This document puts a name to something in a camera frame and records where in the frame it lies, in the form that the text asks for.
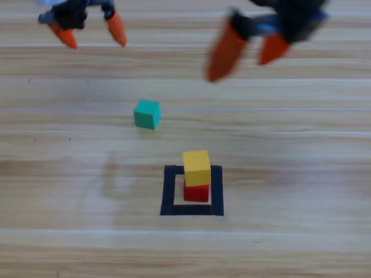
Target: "yellow cube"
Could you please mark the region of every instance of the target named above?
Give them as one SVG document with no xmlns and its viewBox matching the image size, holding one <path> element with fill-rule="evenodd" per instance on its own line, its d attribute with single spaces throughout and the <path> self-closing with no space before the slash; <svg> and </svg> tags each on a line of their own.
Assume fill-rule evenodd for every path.
<svg viewBox="0 0 371 278">
<path fill-rule="evenodd" d="M 183 164 L 187 187 L 211 184 L 211 166 L 207 151 L 183 152 Z"/>
</svg>

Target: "stacked cubes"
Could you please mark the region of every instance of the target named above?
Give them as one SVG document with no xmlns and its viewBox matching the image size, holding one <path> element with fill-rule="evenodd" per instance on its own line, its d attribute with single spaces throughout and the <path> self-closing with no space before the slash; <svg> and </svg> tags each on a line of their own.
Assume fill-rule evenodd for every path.
<svg viewBox="0 0 371 278">
<path fill-rule="evenodd" d="M 211 166 L 207 151 L 183 152 L 184 200 L 208 202 L 211 185 Z"/>
</svg>

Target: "green cube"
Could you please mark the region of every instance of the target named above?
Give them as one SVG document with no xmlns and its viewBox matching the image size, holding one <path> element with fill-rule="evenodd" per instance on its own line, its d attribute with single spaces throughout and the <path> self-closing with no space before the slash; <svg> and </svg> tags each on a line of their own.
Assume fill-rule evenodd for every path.
<svg viewBox="0 0 371 278">
<path fill-rule="evenodd" d="M 134 121 L 138 127 L 156 129 L 161 120 L 161 106 L 159 101 L 140 100 L 134 109 Z"/>
</svg>

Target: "black square outline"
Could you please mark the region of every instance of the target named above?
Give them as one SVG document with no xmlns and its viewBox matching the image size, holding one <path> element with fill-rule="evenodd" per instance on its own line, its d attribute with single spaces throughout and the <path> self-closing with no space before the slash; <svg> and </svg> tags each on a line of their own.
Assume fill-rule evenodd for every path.
<svg viewBox="0 0 371 278">
<path fill-rule="evenodd" d="M 160 215 L 224 216 L 223 172 L 221 166 L 211 165 L 211 204 L 175 204 L 175 177 L 184 175 L 184 167 L 166 165 L 163 171 L 163 192 Z"/>
</svg>

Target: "block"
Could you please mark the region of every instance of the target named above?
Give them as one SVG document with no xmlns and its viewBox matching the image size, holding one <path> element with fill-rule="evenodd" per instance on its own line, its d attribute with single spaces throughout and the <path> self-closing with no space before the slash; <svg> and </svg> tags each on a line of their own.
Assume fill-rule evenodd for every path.
<svg viewBox="0 0 371 278">
<path fill-rule="evenodd" d="M 155 130 L 161 120 L 159 101 L 140 100 L 134 109 L 134 122 L 137 127 Z"/>
<path fill-rule="evenodd" d="M 211 166 L 207 151 L 183 152 L 183 165 L 187 187 L 211 184 Z"/>
<path fill-rule="evenodd" d="M 186 180 L 184 179 L 183 193 L 185 201 L 207 203 L 209 201 L 209 191 L 210 186 L 208 185 L 188 187 L 186 186 Z"/>
</svg>

